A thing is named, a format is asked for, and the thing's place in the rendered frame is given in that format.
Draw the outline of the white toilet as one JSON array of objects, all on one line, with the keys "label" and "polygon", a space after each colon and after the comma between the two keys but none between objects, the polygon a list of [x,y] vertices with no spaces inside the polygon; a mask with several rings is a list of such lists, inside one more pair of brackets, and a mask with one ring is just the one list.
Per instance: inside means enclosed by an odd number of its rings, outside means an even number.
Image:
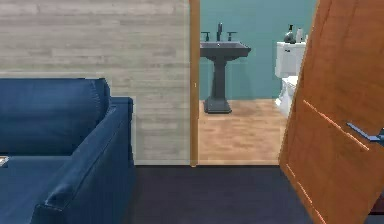
[{"label": "white toilet", "polygon": [[277,42],[276,45],[275,76],[281,79],[282,88],[275,104],[280,112],[287,117],[294,98],[306,43]]}]

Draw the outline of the dark soap dispenser bottle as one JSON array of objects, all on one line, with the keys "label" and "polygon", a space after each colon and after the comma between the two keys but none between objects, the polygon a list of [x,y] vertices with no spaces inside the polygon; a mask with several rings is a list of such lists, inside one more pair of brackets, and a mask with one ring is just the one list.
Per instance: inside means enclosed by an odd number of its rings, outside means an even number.
[{"label": "dark soap dispenser bottle", "polygon": [[296,43],[296,38],[293,34],[293,25],[289,25],[288,32],[284,36],[284,42],[289,43],[289,44],[295,44]]}]

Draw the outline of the blue sofa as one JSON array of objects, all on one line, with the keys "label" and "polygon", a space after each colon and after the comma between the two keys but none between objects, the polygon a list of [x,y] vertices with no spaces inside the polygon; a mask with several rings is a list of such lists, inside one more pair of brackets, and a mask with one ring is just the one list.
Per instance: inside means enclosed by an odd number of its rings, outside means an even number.
[{"label": "blue sofa", "polygon": [[0,78],[0,224],[123,224],[132,114],[103,78]]}]

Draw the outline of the orange wooden room door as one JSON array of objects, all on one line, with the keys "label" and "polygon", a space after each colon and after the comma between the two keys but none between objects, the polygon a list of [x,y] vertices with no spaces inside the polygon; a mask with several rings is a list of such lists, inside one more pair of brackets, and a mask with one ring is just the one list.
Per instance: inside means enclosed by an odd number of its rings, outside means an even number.
[{"label": "orange wooden room door", "polygon": [[384,224],[384,0],[318,0],[279,155],[312,224]]}]

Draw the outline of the orange wooden door frame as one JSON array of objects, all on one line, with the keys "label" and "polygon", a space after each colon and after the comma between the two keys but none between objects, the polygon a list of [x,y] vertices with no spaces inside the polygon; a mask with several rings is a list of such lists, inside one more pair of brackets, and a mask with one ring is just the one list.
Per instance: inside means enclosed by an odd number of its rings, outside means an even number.
[{"label": "orange wooden door frame", "polygon": [[190,7],[190,166],[198,164],[200,0],[189,0]]}]

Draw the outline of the dark grey pedestal sink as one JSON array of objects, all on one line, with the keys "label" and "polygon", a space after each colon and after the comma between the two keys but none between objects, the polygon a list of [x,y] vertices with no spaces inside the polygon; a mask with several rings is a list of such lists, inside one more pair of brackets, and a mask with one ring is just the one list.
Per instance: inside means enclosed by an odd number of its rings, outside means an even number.
[{"label": "dark grey pedestal sink", "polygon": [[211,93],[204,101],[204,112],[207,114],[230,114],[232,109],[225,94],[225,72],[228,61],[240,57],[247,57],[251,48],[240,41],[233,41],[234,31],[228,31],[228,39],[223,41],[221,35],[223,23],[217,25],[216,40],[211,41],[209,33],[200,43],[200,56],[213,62],[214,72],[211,85]]}]

